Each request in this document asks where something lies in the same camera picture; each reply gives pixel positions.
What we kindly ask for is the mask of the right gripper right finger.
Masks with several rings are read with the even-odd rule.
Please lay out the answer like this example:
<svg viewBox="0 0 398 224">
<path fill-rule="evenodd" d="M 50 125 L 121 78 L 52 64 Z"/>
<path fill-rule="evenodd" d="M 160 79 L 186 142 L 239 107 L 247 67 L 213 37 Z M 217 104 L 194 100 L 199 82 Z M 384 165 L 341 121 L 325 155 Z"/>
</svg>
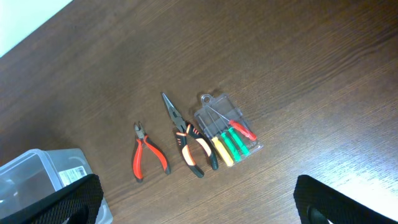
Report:
<svg viewBox="0 0 398 224">
<path fill-rule="evenodd" d="M 302 224 L 397 224 L 309 175 L 297 177 L 294 200 Z"/>
</svg>

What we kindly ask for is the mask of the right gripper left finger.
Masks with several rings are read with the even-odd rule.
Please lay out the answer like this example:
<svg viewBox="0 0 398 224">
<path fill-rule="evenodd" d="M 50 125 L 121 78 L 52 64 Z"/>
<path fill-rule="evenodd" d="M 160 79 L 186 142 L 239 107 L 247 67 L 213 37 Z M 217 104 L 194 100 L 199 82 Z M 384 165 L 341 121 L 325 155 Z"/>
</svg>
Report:
<svg viewBox="0 0 398 224">
<path fill-rule="evenodd" d="M 53 194 L 1 219 L 1 223 L 95 224 L 103 189 L 96 174 L 88 174 Z"/>
</svg>

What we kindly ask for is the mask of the clear plastic storage container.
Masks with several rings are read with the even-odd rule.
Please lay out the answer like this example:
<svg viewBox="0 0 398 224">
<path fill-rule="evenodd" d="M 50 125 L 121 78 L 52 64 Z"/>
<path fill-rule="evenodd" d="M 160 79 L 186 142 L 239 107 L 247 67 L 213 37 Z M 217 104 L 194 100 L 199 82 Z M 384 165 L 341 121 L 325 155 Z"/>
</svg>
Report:
<svg viewBox="0 0 398 224">
<path fill-rule="evenodd" d="M 1 218 L 92 173 L 79 148 L 30 149 L 1 166 Z"/>
</svg>

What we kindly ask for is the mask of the clear screwdriver set case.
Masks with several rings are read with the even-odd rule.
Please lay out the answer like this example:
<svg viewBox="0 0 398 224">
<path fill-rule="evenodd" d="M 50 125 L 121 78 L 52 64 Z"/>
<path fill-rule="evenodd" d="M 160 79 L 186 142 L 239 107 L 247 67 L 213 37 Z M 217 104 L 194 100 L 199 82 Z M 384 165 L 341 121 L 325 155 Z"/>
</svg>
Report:
<svg viewBox="0 0 398 224">
<path fill-rule="evenodd" d="M 203 94 L 194 118 L 223 162 L 231 167 L 264 147 L 228 94 Z"/>
</svg>

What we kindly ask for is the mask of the red handled screwdriver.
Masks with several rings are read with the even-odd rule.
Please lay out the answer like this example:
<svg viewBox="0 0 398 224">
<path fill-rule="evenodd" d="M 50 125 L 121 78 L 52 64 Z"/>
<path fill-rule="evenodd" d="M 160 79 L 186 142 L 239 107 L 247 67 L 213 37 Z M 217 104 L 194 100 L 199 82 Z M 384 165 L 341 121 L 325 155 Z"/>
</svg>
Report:
<svg viewBox="0 0 398 224">
<path fill-rule="evenodd" d="M 250 131 L 248 128 L 246 128 L 245 126 L 243 126 L 239 122 L 237 122 L 237 121 L 235 121 L 233 119 L 228 119 L 227 117 L 225 117 L 224 115 L 219 113 L 217 110 L 213 109 L 210 106 L 208 106 L 208 107 L 209 107 L 209 109 L 214 111 L 217 115 L 219 115 L 221 118 L 227 120 L 227 122 L 228 122 L 228 124 L 230 126 L 232 126 L 234 129 L 238 130 L 241 134 L 243 134 L 244 136 L 246 136 L 250 140 L 255 141 L 257 139 L 257 136 L 252 131 Z"/>
</svg>

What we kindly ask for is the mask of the yellow handled screwdriver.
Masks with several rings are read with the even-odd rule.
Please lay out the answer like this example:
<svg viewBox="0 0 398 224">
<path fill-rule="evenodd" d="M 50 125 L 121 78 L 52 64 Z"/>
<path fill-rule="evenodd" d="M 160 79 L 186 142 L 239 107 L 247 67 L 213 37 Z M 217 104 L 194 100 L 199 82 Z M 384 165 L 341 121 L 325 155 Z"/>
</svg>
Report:
<svg viewBox="0 0 398 224">
<path fill-rule="evenodd" d="M 220 139 L 218 136 L 214 136 L 211 134 L 210 130 L 208 129 L 208 127 L 205 125 L 204 120 L 202 120 L 202 118 L 200 116 L 198 116 L 200 121 L 203 123 L 206 132 L 208 133 L 207 136 L 211 139 L 211 141 L 213 142 L 214 147 L 216 148 L 216 150 L 218 151 L 218 154 L 221 156 L 221 158 L 224 160 L 224 162 L 226 163 L 226 165 L 228 167 L 231 167 L 234 162 L 233 159 L 231 158 L 230 154 L 227 152 L 226 148 L 224 147 L 224 145 L 221 143 Z"/>
</svg>

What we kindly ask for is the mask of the green handled screwdriver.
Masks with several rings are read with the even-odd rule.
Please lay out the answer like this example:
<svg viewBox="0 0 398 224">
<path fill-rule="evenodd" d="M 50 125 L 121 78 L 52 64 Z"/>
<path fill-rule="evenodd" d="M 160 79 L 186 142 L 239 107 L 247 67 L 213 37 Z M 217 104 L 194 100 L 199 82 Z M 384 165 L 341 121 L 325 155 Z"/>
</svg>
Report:
<svg viewBox="0 0 398 224">
<path fill-rule="evenodd" d="M 219 126 L 217 125 L 216 121 L 213 119 L 213 117 L 210 114 L 210 112 L 208 112 L 208 110 L 206 110 L 206 112 L 209 115 L 209 117 L 211 118 L 211 120 L 214 123 L 214 125 L 216 126 L 217 130 L 220 132 L 220 135 L 223 138 L 225 144 L 227 145 L 229 151 L 232 153 L 232 155 L 234 157 L 234 160 L 236 162 L 239 162 L 241 160 L 241 156 L 240 156 L 238 150 L 236 149 L 236 146 L 233 144 L 232 140 L 229 138 L 229 136 L 227 135 L 226 131 L 221 130 L 219 128 Z"/>
<path fill-rule="evenodd" d="M 236 129 L 234 129 L 232 126 L 229 124 L 224 125 L 224 129 L 221 128 L 221 124 L 224 122 L 223 119 L 218 119 L 216 120 L 217 125 L 221 130 L 226 131 L 227 135 L 229 138 L 232 140 L 233 144 L 236 146 L 236 149 L 238 150 L 239 154 L 241 155 L 240 152 L 242 152 L 245 156 L 248 155 L 249 149 L 241 139 L 241 137 L 237 134 Z"/>
</svg>

